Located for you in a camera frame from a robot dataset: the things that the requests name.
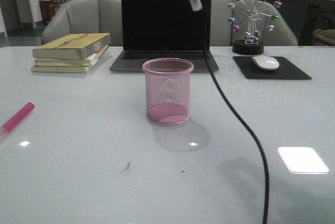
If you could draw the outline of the pink highlighter pen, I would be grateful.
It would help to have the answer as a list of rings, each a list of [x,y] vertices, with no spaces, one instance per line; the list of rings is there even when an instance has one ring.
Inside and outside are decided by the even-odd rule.
[[[1,140],[4,139],[23,119],[25,119],[34,108],[34,103],[28,102],[18,112],[11,116],[1,126]]]

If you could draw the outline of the pink mesh pen holder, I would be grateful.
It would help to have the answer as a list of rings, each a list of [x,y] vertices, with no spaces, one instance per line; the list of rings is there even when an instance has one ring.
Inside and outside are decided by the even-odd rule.
[[[158,58],[142,65],[146,81],[147,117],[160,125],[178,125],[189,118],[193,63],[179,58]]]

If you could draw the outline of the grey open laptop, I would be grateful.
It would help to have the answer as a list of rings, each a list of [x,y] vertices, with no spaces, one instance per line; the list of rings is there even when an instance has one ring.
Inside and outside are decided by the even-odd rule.
[[[189,60],[195,73],[219,67],[210,52],[210,0],[193,11],[189,0],[121,0],[123,50],[113,72],[141,72],[157,58]]]

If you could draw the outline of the ferris wheel desk ornament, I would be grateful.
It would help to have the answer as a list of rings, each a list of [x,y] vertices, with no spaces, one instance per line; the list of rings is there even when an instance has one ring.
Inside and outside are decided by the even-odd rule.
[[[257,23],[262,22],[267,31],[272,31],[275,26],[274,22],[279,19],[279,14],[266,14],[265,11],[270,6],[265,5],[265,1],[249,0],[232,0],[227,4],[227,9],[234,12],[238,4],[242,4],[243,10],[240,16],[230,16],[227,22],[231,25],[233,32],[238,32],[243,24],[247,25],[247,30],[242,34],[241,39],[232,43],[234,53],[246,55],[258,55],[264,52],[264,43],[260,39],[261,29]]]

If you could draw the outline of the white computer mouse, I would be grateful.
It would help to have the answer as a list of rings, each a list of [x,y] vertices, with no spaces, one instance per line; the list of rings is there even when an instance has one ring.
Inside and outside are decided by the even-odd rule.
[[[277,70],[280,66],[279,62],[274,57],[259,55],[251,57],[251,60],[260,70]]]

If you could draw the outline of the middle cream book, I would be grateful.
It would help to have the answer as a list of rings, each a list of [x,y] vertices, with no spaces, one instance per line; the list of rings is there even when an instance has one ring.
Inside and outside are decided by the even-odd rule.
[[[65,59],[37,59],[35,58],[36,66],[94,66],[107,52],[109,46],[102,47],[99,51],[89,55],[87,58],[80,60],[65,60]]]

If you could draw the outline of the top yellow book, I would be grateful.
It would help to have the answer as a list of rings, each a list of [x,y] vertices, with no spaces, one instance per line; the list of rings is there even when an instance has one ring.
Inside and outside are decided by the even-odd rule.
[[[32,50],[36,59],[79,60],[110,44],[110,33],[74,33]]]

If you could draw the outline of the red trash bin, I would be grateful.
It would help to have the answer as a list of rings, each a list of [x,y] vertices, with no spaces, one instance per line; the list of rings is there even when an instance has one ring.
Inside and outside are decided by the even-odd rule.
[[[42,22],[44,25],[50,23],[55,16],[55,5],[53,0],[39,0]]]

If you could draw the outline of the black mouse pad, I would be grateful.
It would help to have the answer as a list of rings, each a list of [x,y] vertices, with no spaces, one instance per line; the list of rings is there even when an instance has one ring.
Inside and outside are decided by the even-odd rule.
[[[284,57],[275,57],[279,62],[276,70],[261,70],[251,57],[233,57],[244,77],[256,80],[311,80],[312,77]]]

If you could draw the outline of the brown cushioned seat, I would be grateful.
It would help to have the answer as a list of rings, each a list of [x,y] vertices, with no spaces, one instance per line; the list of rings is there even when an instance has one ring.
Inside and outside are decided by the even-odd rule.
[[[315,46],[334,46],[334,29],[317,29],[313,33],[312,44]]]

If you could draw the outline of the bottom pale book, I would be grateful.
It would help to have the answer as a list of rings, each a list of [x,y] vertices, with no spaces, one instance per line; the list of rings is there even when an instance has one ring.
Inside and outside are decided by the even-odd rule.
[[[39,72],[39,73],[87,73],[92,67],[88,67],[88,66],[36,66],[34,64],[30,68],[30,70],[32,72]]]

